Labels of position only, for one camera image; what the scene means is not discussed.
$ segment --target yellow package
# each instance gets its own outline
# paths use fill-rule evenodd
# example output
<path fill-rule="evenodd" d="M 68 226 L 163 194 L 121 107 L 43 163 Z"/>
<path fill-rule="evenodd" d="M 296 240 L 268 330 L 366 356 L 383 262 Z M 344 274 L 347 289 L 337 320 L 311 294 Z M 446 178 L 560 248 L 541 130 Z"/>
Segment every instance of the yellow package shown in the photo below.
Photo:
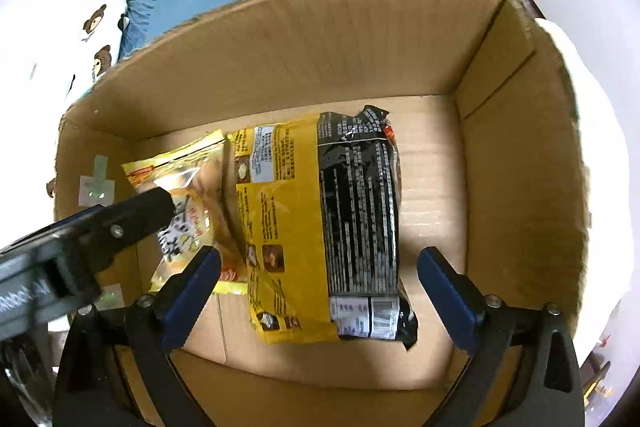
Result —
<path fill-rule="evenodd" d="M 265 342 L 415 344 L 398 280 L 399 163 L 386 115 L 367 106 L 230 136 L 250 316 Z"/>
<path fill-rule="evenodd" d="M 200 247 L 209 245 L 222 257 L 214 292 L 246 293 L 245 261 L 229 232 L 222 203 L 225 144 L 217 130 L 173 151 L 122 166 L 136 192 L 159 186 L 174 200 L 174 219 L 158 232 L 162 259 L 150 291 L 158 291 L 186 268 Z"/>

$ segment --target cardboard box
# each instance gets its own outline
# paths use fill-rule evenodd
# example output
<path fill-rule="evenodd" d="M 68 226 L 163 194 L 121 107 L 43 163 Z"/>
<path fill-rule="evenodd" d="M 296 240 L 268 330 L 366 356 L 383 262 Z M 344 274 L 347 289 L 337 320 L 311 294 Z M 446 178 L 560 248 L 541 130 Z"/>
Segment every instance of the cardboard box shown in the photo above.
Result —
<path fill-rule="evenodd" d="M 243 0 L 201 15 L 117 64 L 68 110 L 56 219 L 80 210 L 79 177 L 95 155 L 108 156 L 122 200 L 132 195 L 124 162 L 216 128 L 354 114 L 365 103 L 390 111 L 398 140 L 400 276 L 418 343 L 267 346 L 244 298 L 214 296 L 186 346 L 202 358 L 174 360 L 217 425 L 421 425 L 444 396 L 451 354 L 415 273 L 429 245 L 483 293 L 522 307 L 554 301 L 575 322 L 586 204 L 574 94 L 518 0 Z M 131 303 L 158 259 L 152 239 L 140 242 L 100 282 L 120 283 Z M 157 422 L 126 350 L 122 360 Z"/>

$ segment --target white pillow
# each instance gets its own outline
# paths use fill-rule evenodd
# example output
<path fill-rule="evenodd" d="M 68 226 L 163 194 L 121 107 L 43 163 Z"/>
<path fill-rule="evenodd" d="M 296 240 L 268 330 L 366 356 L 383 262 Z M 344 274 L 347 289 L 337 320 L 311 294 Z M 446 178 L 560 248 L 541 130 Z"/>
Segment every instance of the white pillow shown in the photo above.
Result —
<path fill-rule="evenodd" d="M 74 103 L 118 61 L 122 31 L 127 20 L 127 0 L 90 0 L 84 19 L 78 21 L 74 72 L 66 96 Z"/>
<path fill-rule="evenodd" d="M 581 306 L 574 334 L 575 354 L 582 365 L 628 290 L 633 272 L 629 157 L 613 107 L 574 44 L 556 24 L 544 19 L 536 22 L 551 35 L 564 59 L 578 108 L 590 213 Z"/>

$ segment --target bear print pillow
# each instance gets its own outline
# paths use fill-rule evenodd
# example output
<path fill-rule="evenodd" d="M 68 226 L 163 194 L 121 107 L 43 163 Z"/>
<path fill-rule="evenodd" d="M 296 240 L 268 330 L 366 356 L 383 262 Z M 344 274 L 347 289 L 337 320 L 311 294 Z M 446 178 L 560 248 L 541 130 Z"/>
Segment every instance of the bear print pillow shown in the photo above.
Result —
<path fill-rule="evenodd" d="M 69 82 L 69 105 L 92 89 L 117 61 L 127 26 L 126 0 L 90 0 L 78 23 L 79 39 Z"/>

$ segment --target screw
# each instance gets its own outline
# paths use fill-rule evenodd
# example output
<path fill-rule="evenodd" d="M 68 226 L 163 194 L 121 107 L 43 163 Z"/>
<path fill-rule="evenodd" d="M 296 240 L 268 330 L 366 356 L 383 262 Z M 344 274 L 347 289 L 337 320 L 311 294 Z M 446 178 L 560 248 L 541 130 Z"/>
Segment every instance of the screw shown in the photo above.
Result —
<path fill-rule="evenodd" d="M 549 304 L 546 305 L 546 311 L 548 311 L 552 315 L 560 314 L 560 308 L 556 303 L 553 303 L 553 302 L 549 302 Z"/>
<path fill-rule="evenodd" d="M 124 235 L 124 230 L 120 225 L 111 225 L 110 230 L 111 230 L 111 235 L 113 235 L 113 237 L 115 237 L 116 239 L 121 239 L 122 236 Z"/>
<path fill-rule="evenodd" d="M 502 299 L 493 294 L 484 296 L 484 302 L 486 302 L 486 305 L 489 306 L 489 308 L 499 308 L 502 306 Z"/>
<path fill-rule="evenodd" d="M 138 306 L 142 308 L 149 308 L 151 304 L 154 303 L 153 295 L 143 295 L 140 299 L 138 299 Z"/>

